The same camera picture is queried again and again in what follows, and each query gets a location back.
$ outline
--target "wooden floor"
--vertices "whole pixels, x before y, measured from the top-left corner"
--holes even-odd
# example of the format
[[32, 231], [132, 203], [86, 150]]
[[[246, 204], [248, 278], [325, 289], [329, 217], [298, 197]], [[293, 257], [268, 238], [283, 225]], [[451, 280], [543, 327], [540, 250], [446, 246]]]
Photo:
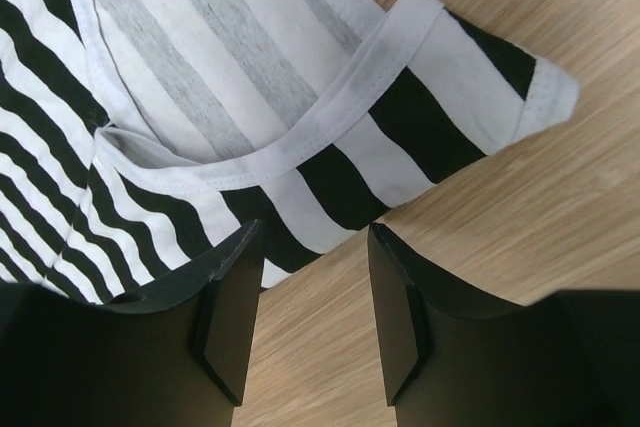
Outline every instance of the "wooden floor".
[[[559, 63], [582, 83], [581, 100], [568, 124], [384, 222], [443, 267], [520, 303], [562, 287], [640, 288], [640, 0], [444, 1]], [[395, 425], [364, 233], [261, 298], [234, 426], [296, 425]]]

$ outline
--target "striped shirt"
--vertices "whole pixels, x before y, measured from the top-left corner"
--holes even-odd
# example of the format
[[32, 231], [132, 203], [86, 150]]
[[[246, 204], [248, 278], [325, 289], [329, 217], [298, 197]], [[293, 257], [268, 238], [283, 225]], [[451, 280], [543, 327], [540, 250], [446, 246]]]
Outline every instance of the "striped shirt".
[[569, 118], [438, 0], [0, 0], [0, 278], [108, 302], [264, 221], [263, 286]]

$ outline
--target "clothing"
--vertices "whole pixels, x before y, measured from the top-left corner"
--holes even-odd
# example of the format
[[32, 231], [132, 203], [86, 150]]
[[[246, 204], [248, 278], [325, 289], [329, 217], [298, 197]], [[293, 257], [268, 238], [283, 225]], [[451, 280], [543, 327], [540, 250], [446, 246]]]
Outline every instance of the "clothing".
[[[144, 13], [134, 0], [98, 1], [111, 3], [98, 7], [107, 39], [126, 9]], [[271, 287], [388, 209], [569, 118], [573, 79], [438, 0], [398, 0], [386, 14], [351, 1], [297, 0], [292, 16], [313, 14], [328, 33], [284, 46], [286, 30], [254, 0], [215, 0], [216, 37], [186, 35], [205, 54], [218, 42], [215, 70], [197, 57], [178, 65], [175, 22], [114, 40], [114, 64], [93, 0], [0, 0], [0, 277], [107, 302], [260, 218]], [[215, 3], [184, 2], [202, 2], [202, 17]], [[318, 59], [330, 68], [295, 57], [313, 50], [305, 39], [339, 47]], [[118, 64], [152, 62], [153, 47], [164, 73]], [[118, 68], [131, 69], [126, 87]], [[148, 97], [136, 105], [130, 91]], [[154, 98], [187, 107], [167, 116]]]

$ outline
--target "neckline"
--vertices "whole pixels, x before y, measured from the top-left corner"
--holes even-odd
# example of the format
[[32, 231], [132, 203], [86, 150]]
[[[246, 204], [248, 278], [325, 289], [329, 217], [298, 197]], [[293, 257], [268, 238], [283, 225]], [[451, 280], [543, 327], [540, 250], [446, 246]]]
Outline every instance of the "neckline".
[[[88, 56], [98, 101], [108, 106], [112, 124], [95, 132], [96, 157], [140, 187], [172, 194], [253, 187], [283, 175], [335, 142], [390, 87], [418, 50], [437, 14], [438, 0], [398, 0], [346, 67], [302, 118], [281, 138], [247, 155], [198, 164], [164, 147], [139, 113], [120, 78], [100, 31], [94, 0], [71, 0]], [[117, 147], [118, 138], [153, 148], [166, 166], [133, 163]]]

